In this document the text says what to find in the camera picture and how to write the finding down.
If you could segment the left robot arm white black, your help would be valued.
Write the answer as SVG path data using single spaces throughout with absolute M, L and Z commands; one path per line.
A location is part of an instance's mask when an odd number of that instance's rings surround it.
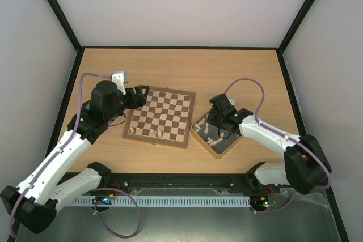
M 1 200 L 10 216 L 10 233 L 14 231 L 14 220 L 35 234 L 43 232 L 65 206 L 109 182 L 111 170 L 98 162 L 65 182 L 60 180 L 118 116 L 127 109 L 145 105 L 148 93 L 149 86 L 122 91 L 110 80 L 97 83 L 90 100 L 78 107 L 50 154 L 18 186 L 6 186 L 1 191 Z

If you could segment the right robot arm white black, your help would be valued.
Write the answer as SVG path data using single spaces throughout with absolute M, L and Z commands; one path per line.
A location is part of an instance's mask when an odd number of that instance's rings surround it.
M 209 102 L 208 123 L 251 138 L 283 159 L 282 163 L 260 162 L 248 171 L 247 185 L 252 191 L 259 192 L 270 184 L 289 185 L 301 194 L 330 187 L 331 167 L 314 136 L 290 134 L 258 119 L 252 111 L 236 110 L 225 94 Z

